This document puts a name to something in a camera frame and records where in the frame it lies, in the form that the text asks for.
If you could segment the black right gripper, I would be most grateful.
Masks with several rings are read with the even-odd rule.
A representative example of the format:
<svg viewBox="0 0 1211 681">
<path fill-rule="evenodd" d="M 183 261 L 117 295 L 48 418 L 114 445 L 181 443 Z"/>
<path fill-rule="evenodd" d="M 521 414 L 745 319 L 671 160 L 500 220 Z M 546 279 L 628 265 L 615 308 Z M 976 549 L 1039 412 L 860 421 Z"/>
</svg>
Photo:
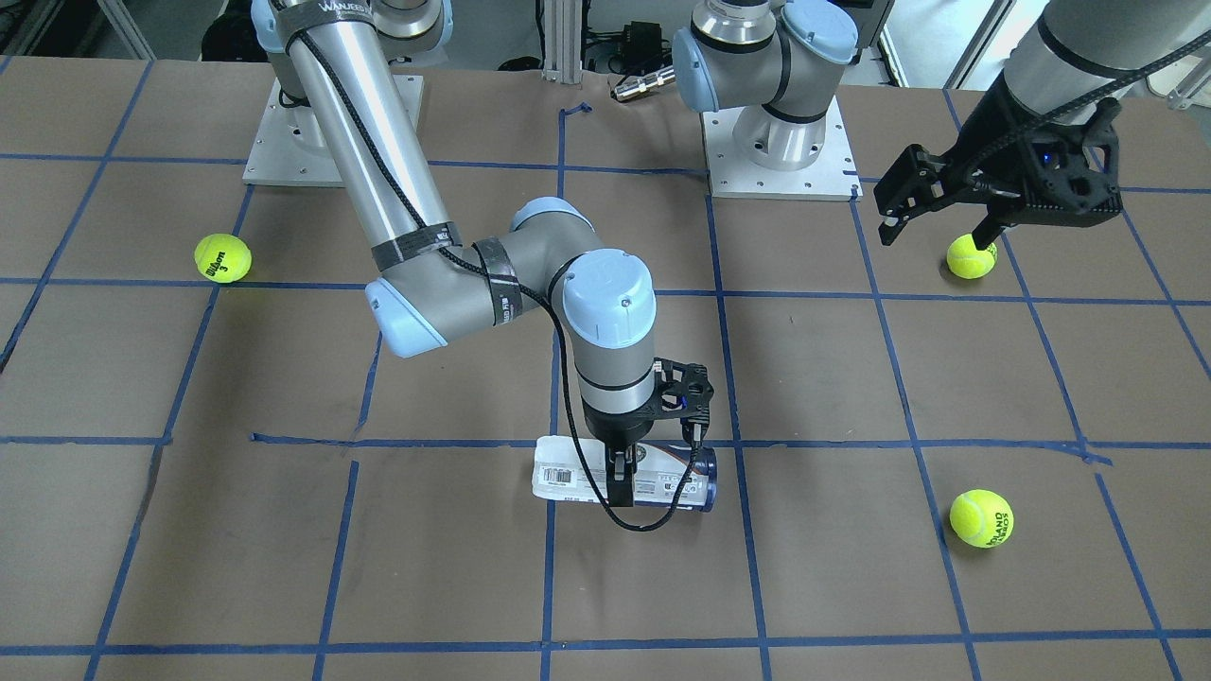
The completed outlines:
<svg viewBox="0 0 1211 681">
<path fill-rule="evenodd" d="M 610 508 L 633 507 L 633 477 L 637 471 L 637 446 L 658 420 L 653 407 L 643 406 L 625 413 L 609 413 L 582 402 L 589 434 L 606 445 L 606 500 Z"/>
</svg>

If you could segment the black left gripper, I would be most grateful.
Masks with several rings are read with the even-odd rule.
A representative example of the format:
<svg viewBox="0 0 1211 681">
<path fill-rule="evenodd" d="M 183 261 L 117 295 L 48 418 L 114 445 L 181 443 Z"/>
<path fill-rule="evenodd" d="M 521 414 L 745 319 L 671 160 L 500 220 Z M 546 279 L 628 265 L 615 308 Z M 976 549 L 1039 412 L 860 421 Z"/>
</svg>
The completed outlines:
<svg viewBox="0 0 1211 681">
<path fill-rule="evenodd" d="M 988 211 L 972 229 L 978 251 L 1017 224 L 1087 228 L 1119 216 L 1113 120 L 1121 111 L 1121 103 L 1107 96 L 1085 124 L 1048 122 L 1028 131 L 980 161 L 971 182 L 948 158 L 922 144 L 905 147 L 874 185 L 880 242 L 893 245 L 908 221 L 958 202 Z"/>
</svg>

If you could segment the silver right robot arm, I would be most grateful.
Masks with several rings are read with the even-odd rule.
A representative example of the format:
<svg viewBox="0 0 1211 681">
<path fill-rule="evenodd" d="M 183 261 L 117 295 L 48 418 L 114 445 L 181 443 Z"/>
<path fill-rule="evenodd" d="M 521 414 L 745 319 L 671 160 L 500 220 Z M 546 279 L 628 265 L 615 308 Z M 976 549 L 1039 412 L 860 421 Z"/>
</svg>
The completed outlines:
<svg viewBox="0 0 1211 681">
<path fill-rule="evenodd" d="M 450 5 L 256 1 L 252 18 L 285 101 L 314 120 L 365 230 L 381 339 L 412 357 L 545 307 L 564 331 L 589 437 L 606 450 L 602 493 L 631 505 L 658 393 L 652 274 L 558 198 L 520 207 L 501 236 L 464 241 L 391 70 L 444 46 Z"/>
</svg>

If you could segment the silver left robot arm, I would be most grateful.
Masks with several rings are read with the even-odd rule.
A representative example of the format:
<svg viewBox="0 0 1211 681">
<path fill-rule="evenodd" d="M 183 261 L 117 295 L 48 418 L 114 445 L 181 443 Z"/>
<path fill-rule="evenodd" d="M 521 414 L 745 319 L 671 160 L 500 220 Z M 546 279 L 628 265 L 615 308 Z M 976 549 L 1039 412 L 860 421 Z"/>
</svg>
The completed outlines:
<svg viewBox="0 0 1211 681">
<path fill-rule="evenodd" d="M 1148 75 L 1209 44 L 1206 1 L 891 1 L 886 71 L 908 87 L 985 86 L 945 151 L 909 144 L 874 189 L 880 241 L 951 205 L 978 205 L 980 250 L 1020 225 L 1119 216 L 1114 121 Z M 672 42 L 691 111 L 739 111 L 752 164 L 796 171 L 820 151 L 845 65 L 873 36 L 873 1 L 701 1 Z"/>
</svg>

